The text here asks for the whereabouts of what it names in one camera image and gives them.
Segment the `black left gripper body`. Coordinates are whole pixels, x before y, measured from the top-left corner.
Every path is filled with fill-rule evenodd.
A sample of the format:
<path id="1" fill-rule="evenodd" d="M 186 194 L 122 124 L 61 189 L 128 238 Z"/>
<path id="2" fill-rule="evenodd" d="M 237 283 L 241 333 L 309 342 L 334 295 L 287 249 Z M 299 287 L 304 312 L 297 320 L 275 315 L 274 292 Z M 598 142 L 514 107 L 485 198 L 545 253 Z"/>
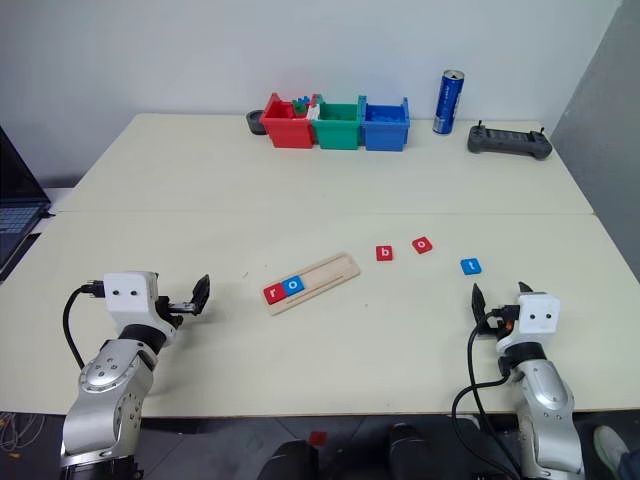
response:
<path id="1" fill-rule="evenodd" d="M 173 328 L 179 328 L 184 314 L 196 315 L 196 304 L 193 302 L 172 303 L 168 296 L 159 296 L 155 301 L 158 316 Z"/>

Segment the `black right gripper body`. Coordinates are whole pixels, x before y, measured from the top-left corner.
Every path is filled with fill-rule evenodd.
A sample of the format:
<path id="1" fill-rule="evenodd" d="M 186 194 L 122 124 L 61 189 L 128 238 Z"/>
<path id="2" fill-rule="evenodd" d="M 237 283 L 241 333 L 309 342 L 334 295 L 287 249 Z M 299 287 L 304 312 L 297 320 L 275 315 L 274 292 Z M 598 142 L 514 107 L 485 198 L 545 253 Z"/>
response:
<path id="1" fill-rule="evenodd" d="M 491 335 L 500 340 L 510 335 L 515 322 L 519 319 L 519 305 L 504 305 L 494 308 L 483 316 L 483 330 L 486 335 Z"/>

